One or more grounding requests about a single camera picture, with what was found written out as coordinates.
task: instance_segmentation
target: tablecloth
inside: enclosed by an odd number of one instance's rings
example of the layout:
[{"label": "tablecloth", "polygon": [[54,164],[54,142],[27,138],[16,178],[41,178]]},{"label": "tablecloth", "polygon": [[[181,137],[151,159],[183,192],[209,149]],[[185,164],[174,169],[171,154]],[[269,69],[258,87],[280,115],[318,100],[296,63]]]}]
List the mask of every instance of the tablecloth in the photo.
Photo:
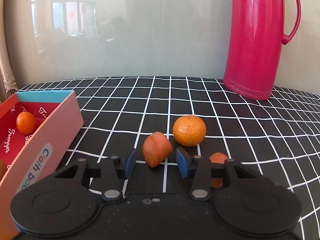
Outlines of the tablecloth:
[{"label": "tablecloth", "polygon": [[[76,93],[84,126],[60,167],[83,157],[96,163],[135,147],[135,170],[129,180],[121,181],[124,194],[188,191],[191,181],[181,178],[174,153],[152,169],[141,147],[148,135],[160,131],[175,150],[175,120],[195,114],[204,120],[207,134],[200,145],[185,148],[187,152],[205,157],[223,152],[292,190],[303,203],[295,233],[301,239],[319,239],[319,96],[274,87],[269,100],[255,101],[231,92],[221,80],[167,76],[64,80],[22,90],[70,89]],[[91,181],[90,190],[101,193],[99,179]]]}]

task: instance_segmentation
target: brown fruit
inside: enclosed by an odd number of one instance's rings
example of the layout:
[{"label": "brown fruit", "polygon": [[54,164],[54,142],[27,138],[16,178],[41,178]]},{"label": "brown fruit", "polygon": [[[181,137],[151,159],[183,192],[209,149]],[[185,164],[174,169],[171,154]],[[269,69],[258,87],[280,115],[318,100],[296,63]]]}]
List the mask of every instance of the brown fruit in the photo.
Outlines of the brown fruit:
[{"label": "brown fruit", "polygon": [[17,117],[17,128],[20,133],[30,134],[36,128],[36,118],[29,112],[22,112]]},{"label": "brown fruit", "polygon": [[200,117],[185,115],[176,120],[172,132],[178,143],[186,147],[192,147],[203,141],[207,130]]},{"label": "brown fruit", "polygon": [[[212,163],[223,164],[227,158],[228,157],[225,156],[223,153],[215,153],[215,154],[212,154],[209,159]],[[222,186],[222,178],[211,179],[211,187],[221,187],[221,186]]]},{"label": "brown fruit", "polygon": [[164,161],[171,152],[172,145],[161,132],[155,132],[148,136],[142,145],[143,157],[151,168]]},{"label": "brown fruit", "polygon": [[5,165],[4,161],[0,159],[0,181],[4,177],[7,170],[8,170],[7,165]]}]

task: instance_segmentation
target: box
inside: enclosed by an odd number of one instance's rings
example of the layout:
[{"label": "box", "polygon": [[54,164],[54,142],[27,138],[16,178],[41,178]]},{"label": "box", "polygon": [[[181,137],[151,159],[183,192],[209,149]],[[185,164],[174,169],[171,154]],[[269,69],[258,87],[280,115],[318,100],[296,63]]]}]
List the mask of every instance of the box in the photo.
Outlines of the box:
[{"label": "box", "polygon": [[[22,111],[36,117],[32,135],[16,128]],[[18,233],[10,215],[12,198],[56,170],[83,124],[72,90],[18,92],[0,105],[0,159],[9,167],[0,182],[0,240]]]}]

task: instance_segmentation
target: pink thermos flask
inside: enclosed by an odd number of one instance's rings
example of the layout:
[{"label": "pink thermos flask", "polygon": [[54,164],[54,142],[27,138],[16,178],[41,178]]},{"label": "pink thermos flask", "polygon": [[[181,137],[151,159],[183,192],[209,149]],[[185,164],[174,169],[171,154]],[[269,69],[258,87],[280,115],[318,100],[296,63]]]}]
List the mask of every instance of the pink thermos flask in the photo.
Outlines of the pink thermos flask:
[{"label": "pink thermos flask", "polygon": [[284,0],[233,0],[228,60],[223,83],[239,95],[270,98],[282,44],[297,32],[301,18],[290,35],[284,34]]}]

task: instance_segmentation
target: curtain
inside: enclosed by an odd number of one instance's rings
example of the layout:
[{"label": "curtain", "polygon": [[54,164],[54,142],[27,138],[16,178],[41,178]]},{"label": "curtain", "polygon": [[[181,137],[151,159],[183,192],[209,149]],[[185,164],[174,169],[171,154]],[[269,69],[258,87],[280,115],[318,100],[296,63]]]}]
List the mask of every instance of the curtain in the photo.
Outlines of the curtain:
[{"label": "curtain", "polygon": [[4,101],[18,91],[18,87],[10,65],[5,41],[4,0],[0,0],[0,77],[0,98],[2,101]]}]

